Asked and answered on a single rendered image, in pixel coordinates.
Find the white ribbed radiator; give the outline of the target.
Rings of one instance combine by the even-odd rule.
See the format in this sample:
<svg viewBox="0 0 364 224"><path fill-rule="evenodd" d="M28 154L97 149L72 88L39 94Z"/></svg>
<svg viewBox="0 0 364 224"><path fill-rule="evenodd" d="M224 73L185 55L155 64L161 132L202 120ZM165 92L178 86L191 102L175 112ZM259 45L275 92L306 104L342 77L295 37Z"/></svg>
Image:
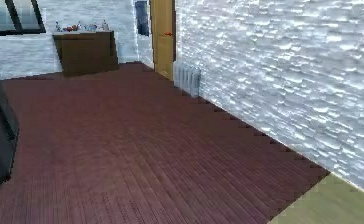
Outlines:
<svg viewBox="0 0 364 224"><path fill-rule="evenodd" d="M181 61L173 63L173 82L176 87L191 97L199 96L201 70Z"/></svg>

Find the dark brown wooden cupboard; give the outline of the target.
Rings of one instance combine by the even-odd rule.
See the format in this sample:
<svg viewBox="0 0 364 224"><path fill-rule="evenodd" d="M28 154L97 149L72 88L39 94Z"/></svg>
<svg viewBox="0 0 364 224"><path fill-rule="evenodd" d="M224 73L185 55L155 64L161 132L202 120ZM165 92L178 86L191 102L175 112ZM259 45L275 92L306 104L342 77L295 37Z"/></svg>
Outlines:
<svg viewBox="0 0 364 224"><path fill-rule="evenodd" d="M65 77L119 69L113 31L56 32L52 37Z"/></svg>

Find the dark blue framed painting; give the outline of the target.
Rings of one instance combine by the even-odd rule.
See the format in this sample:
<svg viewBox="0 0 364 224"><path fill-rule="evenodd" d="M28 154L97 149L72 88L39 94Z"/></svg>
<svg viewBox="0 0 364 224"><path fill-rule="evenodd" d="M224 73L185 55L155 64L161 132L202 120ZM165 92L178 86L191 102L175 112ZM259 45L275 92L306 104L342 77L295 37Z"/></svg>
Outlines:
<svg viewBox="0 0 364 224"><path fill-rule="evenodd" d="M146 0L135 2L137 31L140 35L149 35L148 9Z"/></svg>

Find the yellow wooden room door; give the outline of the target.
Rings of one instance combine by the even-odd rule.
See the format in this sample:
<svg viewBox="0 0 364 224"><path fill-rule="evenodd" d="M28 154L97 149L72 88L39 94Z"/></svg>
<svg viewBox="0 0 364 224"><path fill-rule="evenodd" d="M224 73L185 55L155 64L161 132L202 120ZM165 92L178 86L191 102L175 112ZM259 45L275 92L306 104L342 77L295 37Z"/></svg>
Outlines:
<svg viewBox="0 0 364 224"><path fill-rule="evenodd" d="M157 73L173 79L175 45L175 0L150 0L153 63Z"/></svg>

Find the black shelf unit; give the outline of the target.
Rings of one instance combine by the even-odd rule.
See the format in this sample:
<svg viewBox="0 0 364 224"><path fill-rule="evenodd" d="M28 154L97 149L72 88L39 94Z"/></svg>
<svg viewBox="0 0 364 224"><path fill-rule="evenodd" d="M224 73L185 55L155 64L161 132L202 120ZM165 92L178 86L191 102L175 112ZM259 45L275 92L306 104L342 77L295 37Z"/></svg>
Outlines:
<svg viewBox="0 0 364 224"><path fill-rule="evenodd" d="M0 185L11 179L19 122L0 82Z"/></svg>

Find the black framed window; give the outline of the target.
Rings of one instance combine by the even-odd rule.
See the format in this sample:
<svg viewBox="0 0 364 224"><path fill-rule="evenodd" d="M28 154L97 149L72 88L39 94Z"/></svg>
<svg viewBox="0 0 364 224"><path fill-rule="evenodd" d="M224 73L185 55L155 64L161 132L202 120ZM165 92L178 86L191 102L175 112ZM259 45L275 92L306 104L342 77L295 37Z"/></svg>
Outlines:
<svg viewBox="0 0 364 224"><path fill-rule="evenodd" d="M45 32L37 0L0 0L0 36Z"/></svg>

